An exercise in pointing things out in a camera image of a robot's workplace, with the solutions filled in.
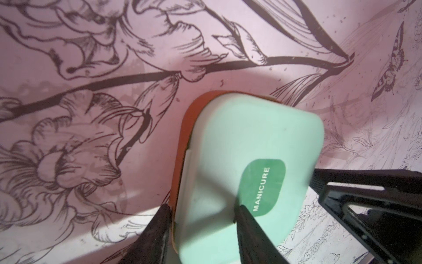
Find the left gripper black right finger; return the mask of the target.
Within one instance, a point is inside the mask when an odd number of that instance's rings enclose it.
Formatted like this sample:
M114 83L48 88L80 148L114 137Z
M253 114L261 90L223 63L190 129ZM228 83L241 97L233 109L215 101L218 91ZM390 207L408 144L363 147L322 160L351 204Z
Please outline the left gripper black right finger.
M288 264L245 205L235 210L238 249L242 264Z

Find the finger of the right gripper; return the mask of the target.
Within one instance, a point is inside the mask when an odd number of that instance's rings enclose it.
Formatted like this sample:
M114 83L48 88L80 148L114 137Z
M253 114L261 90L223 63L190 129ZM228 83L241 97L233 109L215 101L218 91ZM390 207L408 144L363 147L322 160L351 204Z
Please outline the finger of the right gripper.
M315 169L320 205L381 264L422 261L422 174Z

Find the green case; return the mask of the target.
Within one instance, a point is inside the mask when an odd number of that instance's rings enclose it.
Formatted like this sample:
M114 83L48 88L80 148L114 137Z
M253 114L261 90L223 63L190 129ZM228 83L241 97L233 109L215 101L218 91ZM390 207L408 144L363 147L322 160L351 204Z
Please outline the green case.
M195 99L181 124L169 204L183 264L238 264L245 206L275 250L293 230L324 142L321 118L241 92Z

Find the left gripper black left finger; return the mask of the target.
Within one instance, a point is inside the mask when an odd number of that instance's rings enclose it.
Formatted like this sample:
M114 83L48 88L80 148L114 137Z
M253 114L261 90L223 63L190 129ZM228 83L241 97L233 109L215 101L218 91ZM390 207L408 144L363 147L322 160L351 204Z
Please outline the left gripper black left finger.
M163 264L166 260L171 208L162 205L118 264Z

